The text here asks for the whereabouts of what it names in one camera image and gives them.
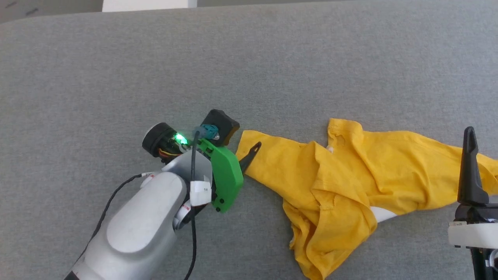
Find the gray felt surface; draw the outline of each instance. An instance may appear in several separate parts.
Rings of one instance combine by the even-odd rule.
[[[0,279],[61,279],[114,188],[161,167],[144,132],[190,131],[211,108],[322,144],[330,117],[453,145],[473,125],[498,157],[496,14],[494,0],[359,0],[0,25]],[[281,203],[247,179],[227,214],[203,211],[191,279],[303,279]],[[454,210],[381,223],[330,279],[471,279],[469,252],[447,243]],[[187,272],[185,229],[154,279]]]

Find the wire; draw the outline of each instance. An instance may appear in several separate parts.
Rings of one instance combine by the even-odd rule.
[[[123,184],[121,184],[116,190],[114,190],[113,194],[111,195],[111,197],[109,198],[109,200],[107,201],[107,204],[106,204],[106,207],[104,208],[104,211],[102,212],[102,215],[100,216],[100,219],[99,219],[99,222],[97,223],[97,226],[95,227],[95,230],[94,232],[92,233],[92,237],[90,238],[90,240],[88,241],[87,245],[85,246],[85,248],[83,249],[83,252],[81,252],[80,256],[77,258],[77,260],[74,262],[74,264],[76,264],[76,262],[81,258],[81,256],[86,252],[87,248],[88,248],[88,245],[90,244],[90,242],[92,241],[92,239],[97,235],[97,233],[99,232],[100,230],[100,227],[102,226],[102,222],[104,221],[104,218],[106,217],[106,212],[107,210],[109,209],[109,206],[111,205],[111,201],[114,199],[114,197],[116,196],[116,194],[128,183],[130,183],[131,181],[135,180],[136,178],[140,178],[142,176],[147,176],[150,172],[147,172],[147,173],[141,173],[141,174],[137,174],[133,177],[131,177],[130,179],[126,180],[125,182],[123,182]]]
[[[194,142],[192,143],[192,161],[190,164],[190,184],[192,184],[192,181],[194,181],[195,178],[195,154],[196,154],[196,148],[197,148],[197,140],[199,139],[199,131],[195,132],[194,135]],[[190,209],[190,224],[192,225],[192,262],[190,263],[190,267],[188,269],[187,275],[185,276],[184,280],[187,280],[190,275],[192,274],[192,271],[194,270],[194,265],[195,265],[195,258],[197,256],[197,236],[196,236],[196,231],[195,231],[195,211],[194,211],[194,206],[192,206],[192,209]]]
[[[166,152],[165,150],[159,148],[159,153],[162,153],[166,156],[179,156],[181,155],[180,153],[170,153],[170,152]]]

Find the white tag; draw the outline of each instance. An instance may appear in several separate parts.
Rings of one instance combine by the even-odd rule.
[[[211,183],[207,181],[190,182],[190,203],[199,206],[210,203],[212,200]]]

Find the yellow shirt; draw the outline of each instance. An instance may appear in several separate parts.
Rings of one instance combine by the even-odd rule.
[[[330,119],[329,149],[244,131],[244,157],[262,142],[246,174],[283,197],[303,273],[324,279],[377,227],[371,207],[403,215],[456,201],[462,149],[407,132],[366,132]],[[498,161],[478,155],[484,190],[498,193]]]

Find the black cable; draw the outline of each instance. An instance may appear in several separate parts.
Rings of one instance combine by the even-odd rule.
[[[191,161],[191,166],[190,166],[190,184],[194,181],[195,178],[195,154],[196,154],[196,148],[197,148],[197,141],[199,140],[199,131],[195,132],[194,135],[194,142],[192,143],[192,161]],[[195,258],[197,256],[197,236],[195,233],[195,211],[194,207],[192,206],[192,209],[190,209],[190,224],[192,225],[192,262],[190,263],[190,267],[188,269],[187,275],[185,276],[184,280],[187,280],[190,275],[192,274],[192,271],[194,270],[194,265],[195,265]]]
[[[111,197],[109,198],[109,200],[107,201],[107,204],[106,204],[106,207],[104,208],[104,211],[102,212],[102,215],[100,216],[100,219],[99,219],[99,222],[97,223],[97,226],[92,234],[92,237],[90,238],[90,240],[88,241],[87,245],[85,246],[85,248],[83,249],[83,252],[81,252],[80,256],[76,259],[76,261],[74,262],[74,264],[76,264],[76,262],[81,258],[81,256],[86,252],[87,248],[88,248],[88,245],[90,244],[90,241],[92,241],[92,239],[97,235],[97,232],[99,232],[100,230],[100,227],[102,226],[102,222],[104,221],[104,218],[106,217],[106,212],[107,210],[109,209],[109,206],[111,205],[111,201],[114,199],[114,197],[116,196],[116,194],[128,183],[130,183],[131,181],[135,180],[136,178],[140,178],[142,177],[142,174],[137,174],[133,177],[131,177],[130,179],[126,180],[125,182],[123,182],[123,184],[121,184],[114,192],[113,194],[111,195]]]

